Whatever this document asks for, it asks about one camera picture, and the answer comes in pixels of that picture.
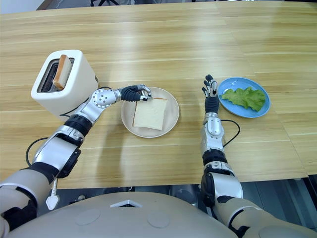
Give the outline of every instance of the green lettuce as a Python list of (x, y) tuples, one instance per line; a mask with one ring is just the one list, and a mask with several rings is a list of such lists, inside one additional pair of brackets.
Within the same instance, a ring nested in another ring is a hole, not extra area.
[(265, 103), (264, 93), (261, 90), (252, 90), (251, 87), (245, 90), (238, 88), (236, 91), (228, 89), (221, 98), (229, 100), (234, 105), (243, 106), (245, 109), (250, 107), (257, 112)]

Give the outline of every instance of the slice of bread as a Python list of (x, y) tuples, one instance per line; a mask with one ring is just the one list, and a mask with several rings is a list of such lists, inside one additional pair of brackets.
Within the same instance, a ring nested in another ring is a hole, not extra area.
[(59, 90), (63, 90), (66, 86), (72, 64), (67, 55), (61, 55), (55, 78), (53, 79), (53, 85)]
[(136, 103), (133, 126), (162, 130), (167, 99), (152, 98)]

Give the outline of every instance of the robotic hand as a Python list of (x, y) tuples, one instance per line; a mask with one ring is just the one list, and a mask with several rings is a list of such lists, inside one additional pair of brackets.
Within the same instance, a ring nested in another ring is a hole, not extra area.
[(40, 146), (31, 166), (15, 172), (0, 184), (0, 214), (6, 220), (5, 230), (11, 231), (36, 217), (37, 208), (49, 193), (52, 182), (68, 176), (74, 168), (81, 153), (79, 147), (106, 108), (120, 100), (147, 101), (150, 98), (151, 91), (145, 85), (115, 90), (100, 88), (93, 92)]
[(204, 84), (206, 114), (201, 131), (204, 163), (201, 185), (203, 202), (212, 209), (210, 214), (216, 216), (237, 237), (316, 237), (315, 232), (310, 229), (281, 221), (256, 204), (243, 199), (241, 184), (229, 166), (222, 146), (224, 131), (218, 118), (217, 83), (207, 75)]

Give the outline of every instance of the wooden table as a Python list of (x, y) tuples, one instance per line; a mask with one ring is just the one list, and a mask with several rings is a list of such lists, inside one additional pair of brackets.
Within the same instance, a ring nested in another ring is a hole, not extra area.
[[(240, 181), (317, 173), (317, 4), (197, 2), (34, 11), (1, 16), (1, 179), (26, 167), (25, 149), (60, 124), (30, 92), (46, 57), (80, 49), (101, 85), (164, 88), (181, 111), (167, 135), (143, 139), (110, 107), (59, 188), (200, 183), (204, 76), (258, 82), (272, 106), (225, 149)], [(223, 123), (225, 139), (236, 127)]]

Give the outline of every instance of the black cable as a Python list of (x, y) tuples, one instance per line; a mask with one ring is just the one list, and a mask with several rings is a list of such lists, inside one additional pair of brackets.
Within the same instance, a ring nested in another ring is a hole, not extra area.
[(229, 144), (231, 141), (233, 141), (238, 135), (239, 135), (239, 133), (240, 133), (240, 126), (239, 126), (239, 124), (238, 123), (236, 123), (234, 120), (221, 120), (221, 121), (229, 121), (229, 122), (233, 122), (233, 123), (235, 123), (236, 125), (237, 125), (237, 127), (238, 127), (238, 132), (236, 133), (236, 135), (235, 136), (233, 136), (227, 143), (225, 143), (224, 145), (223, 145), (223, 147), (225, 147), (227, 144)]
[(101, 88), (99, 88), (99, 89), (102, 89), (102, 88), (107, 88), (107, 89), (110, 89), (110, 90), (112, 90), (112, 88), (110, 88), (110, 87), (107, 87), (107, 86), (105, 86), (105, 87), (101, 87)]
[(26, 163), (28, 164), (28, 166), (31, 166), (31, 163), (30, 163), (30, 161), (29, 161), (29, 151), (30, 151), (31, 147), (32, 147), (36, 142), (38, 142), (38, 141), (40, 141), (40, 140), (46, 140), (47, 138), (48, 138), (48, 137), (43, 137), (43, 138), (40, 138), (40, 139), (37, 139), (37, 140), (33, 141), (33, 142), (29, 145), (29, 147), (26, 149), (26, 152), (25, 152), (25, 161), (26, 161)]
[[(102, 88), (107, 88), (107, 89), (112, 90), (112, 88), (107, 87), (107, 86), (101, 87), (101, 88), (99, 88), (99, 89), (102, 89)], [(79, 106), (75, 107), (74, 109), (72, 109), (72, 110), (70, 110), (70, 111), (68, 111), (68, 112), (66, 112), (66, 113), (60, 114), (59, 116), (60, 116), (60, 117), (68, 117), (68, 118), (70, 118), (70, 116), (67, 115), (67, 114), (68, 114), (68, 113), (71, 113), (71, 112), (74, 111), (74, 110), (76, 110)]]
[(60, 117), (68, 117), (68, 118), (70, 118), (70, 116), (67, 115), (67, 114), (68, 114), (68, 113), (71, 113), (71, 112), (74, 111), (74, 110), (76, 110), (80, 105), (78, 105), (77, 107), (75, 107), (74, 109), (72, 109), (72, 110), (70, 110), (70, 111), (68, 111), (68, 112), (66, 112), (66, 113), (60, 114), (59, 116), (60, 116)]

